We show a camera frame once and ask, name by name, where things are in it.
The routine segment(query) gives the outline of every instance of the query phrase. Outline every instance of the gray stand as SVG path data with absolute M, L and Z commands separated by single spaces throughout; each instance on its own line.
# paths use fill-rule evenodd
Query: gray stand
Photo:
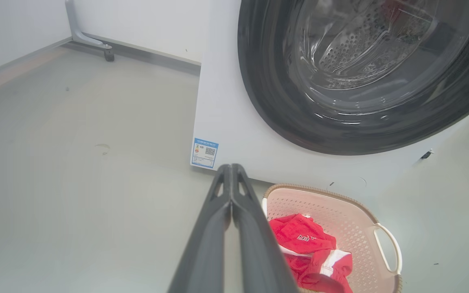
M 240 231 L 244 292 L 298 293 L 249 178 L 238 164 L 218 168 L 168 293 L 223 293 L 224 231 L 231 218 Z
M 79 28 L 79 23 L 77 22 L 77 16 L 75 13 L 75 6 L 73 5 L 73 0 L 65 0 L 65 4 L 66 13 L 68 15 L 68 22 L 70 23 L 70 30 L 72 32 L 72 40 L 93 47 L 101 48 L 104 50 L 104 58 L 106 58 L 106 61 L 115 60 L 115 55 L 113 54 L 112 46 L 104 44 L 98 39 L 87 37 L 81 32 Z

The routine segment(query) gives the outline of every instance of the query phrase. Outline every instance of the laundry basket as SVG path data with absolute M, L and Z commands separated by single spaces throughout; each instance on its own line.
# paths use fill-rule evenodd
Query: laundry basket
M 292 214 L 310 216 L 327 234 L 336 238 L 338 249 L 352 252 L 353 269 L 347 280 L 354 293 L 401 292 L 399 245 L 392 233 L 359 202 L 325 190 L 274 185 L 265 193 L 262 208 L 268 220 Z M 378 230 L 383 230 L 393 243 L 397 258 L 395 269 L 389 268 L 376 236 Z

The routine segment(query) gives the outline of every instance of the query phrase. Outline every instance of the washing machine door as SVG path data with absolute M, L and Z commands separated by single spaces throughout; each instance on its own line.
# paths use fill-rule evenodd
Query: washing machine door
M 469 0 L 242 0 L 242 78 L 281 136 L 393 150 L 469 114 Z

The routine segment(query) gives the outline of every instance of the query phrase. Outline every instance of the metal stand leg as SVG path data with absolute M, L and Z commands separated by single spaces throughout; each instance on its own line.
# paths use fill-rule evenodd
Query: metal stand leg
M 113 54 L 112 46 L 104 44 L 98 39 L 87 37 L 81 32 L 79 28 L 79 23 L 77 22 L 77 16 L 75 13 L 75 6 L 73 5 L 73 0 L 65 0 L 65 4 L 73 41 L 101 48 L 104 50 L 104 58 L 106 59 L 106 61 L 115 60 L 115 55 Z

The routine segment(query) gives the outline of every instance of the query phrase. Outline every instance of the wheel caster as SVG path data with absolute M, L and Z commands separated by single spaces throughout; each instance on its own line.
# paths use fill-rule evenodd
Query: wheel caster
M 113 54 L 113 49 L 104 49 L 104 59 L 108 62 L 115 61 L 115 55 Z
M 424 156 L 422 156 L 421 158 L 424 160 L 425 158 L 430 157 L 433 153 L 434 153 L 434 150 L 430 150 L 429 152 L 427 152 L 427 153 L 426 153 Z

